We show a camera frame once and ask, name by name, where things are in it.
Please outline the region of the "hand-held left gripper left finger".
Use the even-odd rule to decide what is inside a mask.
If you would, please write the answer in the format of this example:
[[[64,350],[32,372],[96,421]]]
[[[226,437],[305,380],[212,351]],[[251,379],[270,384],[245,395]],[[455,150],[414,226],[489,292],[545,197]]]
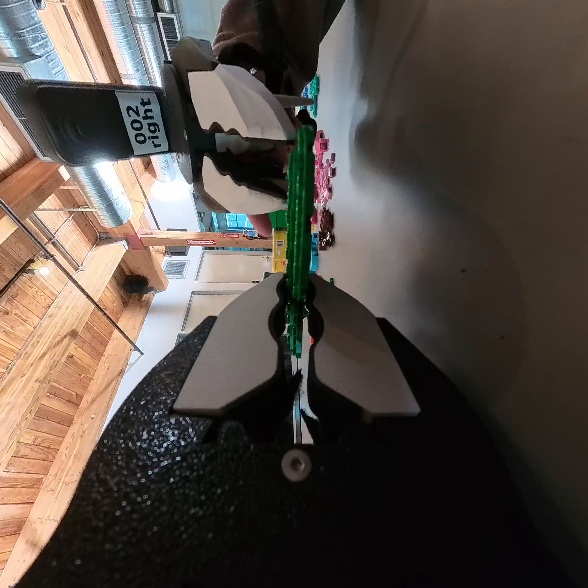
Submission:
[[[218,315],[173,411],[224,416],[283,371],[274,318],[285,308],[285,274],[274,273],[240,294]]]

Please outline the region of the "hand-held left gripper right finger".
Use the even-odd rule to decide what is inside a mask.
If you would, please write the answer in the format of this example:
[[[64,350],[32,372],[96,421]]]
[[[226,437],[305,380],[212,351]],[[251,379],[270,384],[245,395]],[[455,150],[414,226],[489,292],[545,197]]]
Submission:
[[[309,277],[309,369],[369,417],[417,416],[420,406],[375,315],[322,277]]]

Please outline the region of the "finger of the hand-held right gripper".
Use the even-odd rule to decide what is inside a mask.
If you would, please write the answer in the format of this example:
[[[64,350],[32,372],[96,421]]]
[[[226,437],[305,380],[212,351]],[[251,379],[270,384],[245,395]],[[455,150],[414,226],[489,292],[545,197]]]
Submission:
[[[287,198],[237,183],[209,156],[203,157],[202,183],[206,194],[231,213],[264,214],[288,208]]]
[[[275,95],[238,66],[219,64],[214,70],[191,71],[187,78],[198,122],[206,132],[292,141],[295,127],[286,109],[314,104],[311,98]]]

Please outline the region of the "dark green lego plate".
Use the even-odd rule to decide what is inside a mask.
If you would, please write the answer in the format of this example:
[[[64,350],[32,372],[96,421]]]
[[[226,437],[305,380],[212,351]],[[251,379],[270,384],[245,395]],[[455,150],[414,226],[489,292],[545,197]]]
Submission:
[[[315,132],[309,125],[298,129],[297,143],[288,166],[288,209],[286,249],[287,342],[292,355],[302,356],[303,320],[309,283],[314,210]]]

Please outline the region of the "pile of teal lego pieces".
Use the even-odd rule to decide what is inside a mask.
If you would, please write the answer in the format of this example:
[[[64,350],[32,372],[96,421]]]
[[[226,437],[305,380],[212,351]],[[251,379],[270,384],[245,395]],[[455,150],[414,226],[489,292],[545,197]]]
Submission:
[[[318,74],[315,74],[310,83],[308,83],[304,89],[302,96],[304,98],[310,98],[313,100],[313,104],[306,106],[310,115],[315,119],[318,114],[318,96],[320,91],[320,78]]]

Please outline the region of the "pile of pink lego pieces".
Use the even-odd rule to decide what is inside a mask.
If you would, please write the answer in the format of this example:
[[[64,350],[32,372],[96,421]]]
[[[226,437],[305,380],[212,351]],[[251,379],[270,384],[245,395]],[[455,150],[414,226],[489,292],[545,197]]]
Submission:
[[[332,178],[335,176],[336,167],[334,152],[329,152],[329,140],[323,130],[318,130],[314,141],[315,153],[315,195],[314,202],[324,208],[332,199]]]

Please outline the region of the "pile of brown lego pieces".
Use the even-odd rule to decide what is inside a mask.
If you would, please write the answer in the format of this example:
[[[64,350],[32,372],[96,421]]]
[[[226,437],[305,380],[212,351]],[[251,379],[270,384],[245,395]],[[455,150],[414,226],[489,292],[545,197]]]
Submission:
[[[321,208],[318,213],[319,250],[327,251],[334,246],[334,214],[328,208]]]

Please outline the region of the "large ceiling vent grille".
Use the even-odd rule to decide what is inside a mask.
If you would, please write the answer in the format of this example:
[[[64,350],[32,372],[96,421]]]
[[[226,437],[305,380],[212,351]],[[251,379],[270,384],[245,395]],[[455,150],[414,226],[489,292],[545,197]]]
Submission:
[[[1,60],[1,103],[7,110],[12,121],[24,134],[26,140],[34,150],[35,154],[42,161],[50,162],[51,159],[38,142],[37,137],[30,125],[30,122],[22,110],[17,92],[22,84],[33,79],[33,74],[41,73],[42,67],[39,59],[29,62],[18,63],[7,59]]]

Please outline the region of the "wooden ceiling beam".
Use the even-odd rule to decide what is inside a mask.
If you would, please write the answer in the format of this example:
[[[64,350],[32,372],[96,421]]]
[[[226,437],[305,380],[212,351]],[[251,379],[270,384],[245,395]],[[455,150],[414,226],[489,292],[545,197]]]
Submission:
[[[124,238],[128,241],[129,247],[136,251],[142,251],[148,246],[189,247],[186,246],[186,239],[213,239],[216,240],[216,247],[261,250],[271,250],[273,248],[273,238],[261,238],[258,235],[250,235],[246,232],[242,233],[243,237],[239,239],[221,239],[218,234],[219,232],[150,231],[140,229],[136,233],[124,235]]]

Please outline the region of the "small ceiling vent grille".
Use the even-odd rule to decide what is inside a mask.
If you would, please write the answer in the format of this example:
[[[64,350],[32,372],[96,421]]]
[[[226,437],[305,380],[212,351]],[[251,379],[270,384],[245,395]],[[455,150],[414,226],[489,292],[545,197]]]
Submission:
[[[171,51],[181,37],[178,16],[174,12],[157,12],[156,16],[165,46]]]

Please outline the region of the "black dome fixture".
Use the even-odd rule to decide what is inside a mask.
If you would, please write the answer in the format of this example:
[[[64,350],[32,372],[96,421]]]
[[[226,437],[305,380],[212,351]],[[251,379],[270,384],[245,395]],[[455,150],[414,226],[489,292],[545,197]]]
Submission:
[[[141,275],[126,275],[121,288],[130,295],[155,295],[156,287],[149,284],[149,280]]]

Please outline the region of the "black ceiling pipe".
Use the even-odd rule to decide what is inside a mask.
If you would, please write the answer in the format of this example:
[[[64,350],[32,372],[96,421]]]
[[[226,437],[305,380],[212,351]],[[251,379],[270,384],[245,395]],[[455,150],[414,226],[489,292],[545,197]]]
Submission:
[[[60,261],[58,261],[57,257],[50,252],[47,245],[42,243],[40,239],[38,239],[33,232],[26,226],[26,224],[18,217],[18,215],[5,203],[3,199],[1,199],[1,209],[5,212],[6,216],[8,216],[11,221],[13,221],[18,228],[23,230],[27,237],[33,241],[33,243],[37,246],[37,248],[43,252],[46,258],[52,261],[55,266],[68,278],[70,283],[72,283],[78,291],[80,291],[83,296],[90,302],[92,305],[99,310],[99,312],[106,317],[108,322],[122,335],[124,340],[126,340],[134,351],[138,352],[140,356],[144,356],[143,351],[136,345],[134,341],[129,338],[129,336],[118,326],[117,323],[107,314],[107,312],[99,305],[98,301],[95,300],[92,295],[81,285],[74,275],[72,275],[67,268],[65,268]]]

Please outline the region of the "silver ventilation duct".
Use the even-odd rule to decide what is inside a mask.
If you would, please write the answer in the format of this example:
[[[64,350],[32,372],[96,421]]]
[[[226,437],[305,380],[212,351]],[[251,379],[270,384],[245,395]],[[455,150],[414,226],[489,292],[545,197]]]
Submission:
[[[159,38],[155,12],[151,1],[125,1],[129,15],[130,27],[134,36],[131,41],[131,66],[128,74],[129,84],[133,86],[161,87],[161,69],[164,65],[164,50]],[[148,152],[156,173],[162,183],[176,178],[176,168],[170,153],[171,144],[165,128],[164,111],[160,99],[162,94],[155,93],[151,98],[153,113],[148,118]]]
[[[63,1],[63,18],[70,17],[70,37],[63,39],[60,56],[68,76],[76,82],[131,86],[150,85],[145,63],[126,1]],[[116,227],[129,221],[130,197],[141,193],[131,162],[102,162],[79,168],[74,180],[98,209],[102,226]]]
[[[33,1],[1,1],[1,56],[18,63],[41,59],[47,79],[70,79]]]

